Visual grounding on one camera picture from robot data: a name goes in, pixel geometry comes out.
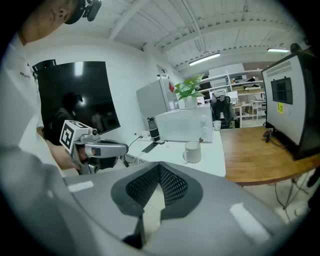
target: white mug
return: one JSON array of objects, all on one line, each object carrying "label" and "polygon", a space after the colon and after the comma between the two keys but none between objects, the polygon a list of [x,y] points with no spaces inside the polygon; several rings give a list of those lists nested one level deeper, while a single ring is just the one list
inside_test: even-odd
[{"label": "white mug", "polygon": [[198,163],[201,160],[201,147],[199,141],[189,141],[184,145],[183,159],[189,163]]},{"label": "white mug", "polygon": [[216,131],[219,131],[221,129],[221,121],[213,121],[213,126]]}]

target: wooden tabletop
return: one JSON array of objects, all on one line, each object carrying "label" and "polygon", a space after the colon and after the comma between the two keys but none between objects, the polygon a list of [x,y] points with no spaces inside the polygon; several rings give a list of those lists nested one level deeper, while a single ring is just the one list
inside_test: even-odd
[{"label": "wooden tabletop", "polygon": [[320,153],[293,160],[286,149],[263,140],[264,127],[220,131],[225,178],[241,186],[261,185],[287,180],[320,166]]}]

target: mug handle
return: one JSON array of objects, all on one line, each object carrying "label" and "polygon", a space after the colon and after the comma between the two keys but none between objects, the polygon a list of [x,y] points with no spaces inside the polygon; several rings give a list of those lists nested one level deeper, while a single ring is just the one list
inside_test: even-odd
[{"label": "mug handle", "polygon": [[189,162],[189,160],[187,159],[187,156],[186,156],[187,152],[188,152],[187,150],[184,151],[183,154],[182,154],[182,157],[183,157],[184,160],[186,160],[187,162]]}]

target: white shirt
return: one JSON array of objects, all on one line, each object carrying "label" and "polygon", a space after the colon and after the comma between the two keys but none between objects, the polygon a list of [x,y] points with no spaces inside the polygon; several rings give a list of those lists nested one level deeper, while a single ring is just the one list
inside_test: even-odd
[{"label": "white shirt", "polygon": [[19,146],[44,164],[56,166],[65,176],[47,143],[37,133],[37,128],[43,126],[38,81],[16,34],[8,44],[0,66],[0,143]]}]

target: yellow sticker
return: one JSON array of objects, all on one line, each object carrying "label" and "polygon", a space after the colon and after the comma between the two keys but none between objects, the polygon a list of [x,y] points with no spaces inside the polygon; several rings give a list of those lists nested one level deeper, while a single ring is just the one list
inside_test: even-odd
[{"label": "yellow sticker", "polygon": [[278,102],[278,112],[279,113],[284,113],[284,104],[281,102]]}]

